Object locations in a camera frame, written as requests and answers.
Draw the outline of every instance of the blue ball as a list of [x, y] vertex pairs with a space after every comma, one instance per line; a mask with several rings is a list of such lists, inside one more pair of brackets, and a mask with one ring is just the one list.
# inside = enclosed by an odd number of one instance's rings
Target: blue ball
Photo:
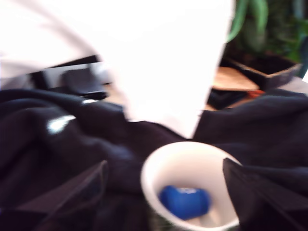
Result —
[[159, 194], [161, 203], [175, 216], [187, 220], [208, 212], [210, 196], [203, 189], [166, 186]]

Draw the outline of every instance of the potted plant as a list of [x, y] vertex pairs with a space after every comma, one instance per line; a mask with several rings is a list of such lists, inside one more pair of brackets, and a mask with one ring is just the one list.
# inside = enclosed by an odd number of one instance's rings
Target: potted plant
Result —
[[237, 0], [221, 66], [235, 68], [262, 90], [304, 76], [308, 67], [305, 0]]

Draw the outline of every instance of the cup rim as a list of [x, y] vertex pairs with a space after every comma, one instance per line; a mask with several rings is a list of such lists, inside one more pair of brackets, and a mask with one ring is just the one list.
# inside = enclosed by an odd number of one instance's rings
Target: cup rim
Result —
[[143, 191], [143, 194], [145, 196], [145, 199], [147, 200], [148, 204], [150, 207], [154, 210], [154, 212], [158, 213], [161, 217], [169, 221], [170, 223], [174, 224], [175, 226], [181, 227], [183, 229], [189, 229], [189, 230], [194, 230], [194, 231], [223, 231], [227, 230], [229, 228], [235, 227], [239, 225], [239, 219], [236, 216], [234, 220], [231, 222], [222, 225], [222, 226], [217, 226], [217, 227], [202, 227], [202, 226], [197, 226], [197, 225], [192, 225], [177, 216], [173, 215], [170, 213], [164, 206], [163, 204], [159, 201], [153, 187], [150, 186], [150, 184], [147, 181], [147, 166], [150, 165], [151, 160], [153, 157], [157, 154], [160, 153], [162, 149], [165, 149], [167, 146], [175, 146], [175, 145], [186, 145], [187, 143], [193, 143], [194, 145], [202, 145], [203, 147], [207, 146], [210, 149], [216, 149], [216, 151], [219, 151], [221, 155], [224, 155], [226, 158], [229, 158], [233, 160], [234, 162], [242, 165], [238, 160], [236, 160], [233, 156], [225, 152], [224, 150], [217, 148], [215, 146], [206, 144], [206, 143], [200, 143], [200, 142], [193, 142], [193, 141], [181, 141], [181, 142], [175, 142], [175, 143], [170, 143], [167, 145], [164, 145], [158, 149], [156, 149], [154, 152], [152, 152], [148, 158], [145, 160], [142, 170], [141, 170], [141, 188]]

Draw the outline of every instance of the planter box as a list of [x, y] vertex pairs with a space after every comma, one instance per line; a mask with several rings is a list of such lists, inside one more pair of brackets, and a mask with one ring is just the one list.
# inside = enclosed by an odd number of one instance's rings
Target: planter box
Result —
[[272, 74], [266, 74], [232, 59], [223, 59], [220, 63], [220, 66], [227, 66], [240, 71], [246, 77], [258, 84], [261, 90], [277, 88], [290, 82], [301, 67], [301, 64], [293, 63], [279, 56], [273, 56], [271, 59], [275, 62], [281, 63], [281, 71]]

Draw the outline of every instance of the white cup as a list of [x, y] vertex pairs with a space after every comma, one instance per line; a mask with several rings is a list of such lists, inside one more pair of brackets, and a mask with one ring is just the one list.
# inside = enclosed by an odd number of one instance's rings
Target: white cup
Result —
[[[214, 146], [198, 142], [177, 142], [154, 151], [141, 171], [141, 186], [152, 209], [178, 228], [193, 231], [226, 231], [239, 224], [225, 183], [222, 164], [234, 157]], [[167, 185], [205, 189], [211, 197], [207, 214], [182, 220], [170, 213], [158, 194]]]

